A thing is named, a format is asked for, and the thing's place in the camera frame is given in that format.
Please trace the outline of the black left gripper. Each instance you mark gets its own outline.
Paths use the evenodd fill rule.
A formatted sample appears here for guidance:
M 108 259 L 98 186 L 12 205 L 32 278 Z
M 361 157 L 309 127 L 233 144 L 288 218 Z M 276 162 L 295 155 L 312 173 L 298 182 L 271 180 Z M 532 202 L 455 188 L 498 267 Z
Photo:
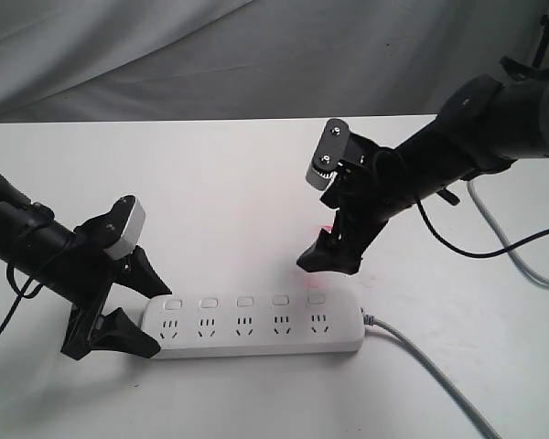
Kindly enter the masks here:
M 109 315 L 102 313 L 113 284 L 141 295 L 172 294 L 142 247 L 136 246 L 118 261 L 105 253 L 104 246 L 111 243 L 113 236 L 106 229 L 112 209 L 87 219 L 74 230 L 74 242 L 62 263 L 71 271 L 66 285 L 71 289 L 68 298 L 72 309 L 61 352 L 72 359 L 82 359 L 96 350 L 151 359 L 160 351 L 158 342 L 122 308 Z

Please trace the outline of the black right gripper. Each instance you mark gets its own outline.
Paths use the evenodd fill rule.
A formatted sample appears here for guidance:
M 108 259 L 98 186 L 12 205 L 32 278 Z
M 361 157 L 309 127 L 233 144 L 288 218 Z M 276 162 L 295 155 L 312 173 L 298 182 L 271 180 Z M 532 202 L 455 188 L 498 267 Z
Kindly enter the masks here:
M 307 273 L 353 275 L 367 249 L 389 219 L 415 203 L 402 158 L 391 148 L 349 133 L 328 145 L 335 177 L 320 201 L 335 211 L 330 231 L 321 229 L 315 242 L 296 260 Z

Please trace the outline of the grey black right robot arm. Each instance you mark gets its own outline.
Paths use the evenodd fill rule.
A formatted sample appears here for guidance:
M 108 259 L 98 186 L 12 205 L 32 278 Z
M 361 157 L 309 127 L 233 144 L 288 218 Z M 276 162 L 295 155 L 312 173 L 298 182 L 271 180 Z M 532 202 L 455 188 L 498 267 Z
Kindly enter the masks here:
M 329 119 L 306 179 L 335 217 L 297 265 L 309 273 L 355 274 L 397 214 L 432 195 L 457 205 L 451 184 L 499 174 L 521 159 L 549 158 L 549 67 L 510 58 L 501 65 L 508 82 L 489 75 L 470 80 L 431 123 L 394 148 Z

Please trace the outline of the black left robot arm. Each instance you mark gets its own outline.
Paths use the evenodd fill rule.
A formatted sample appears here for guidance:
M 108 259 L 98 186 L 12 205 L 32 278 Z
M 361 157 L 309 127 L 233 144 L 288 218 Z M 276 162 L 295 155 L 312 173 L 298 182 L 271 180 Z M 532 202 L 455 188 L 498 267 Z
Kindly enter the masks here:
M 17 304 L 42 288 L 70 302 L 63 355 L 79 360 L 104 350 L 150 359 L 159 352 L 159 343 L 123 309 L 102 312 L 115 284 L 147 298 L 170 292 L 138 244 L 144 224 L 140 201 L 126 195 L 109 211 L 68 230 L 50 208 L 0 174 L 0 260 L 6 280 Z

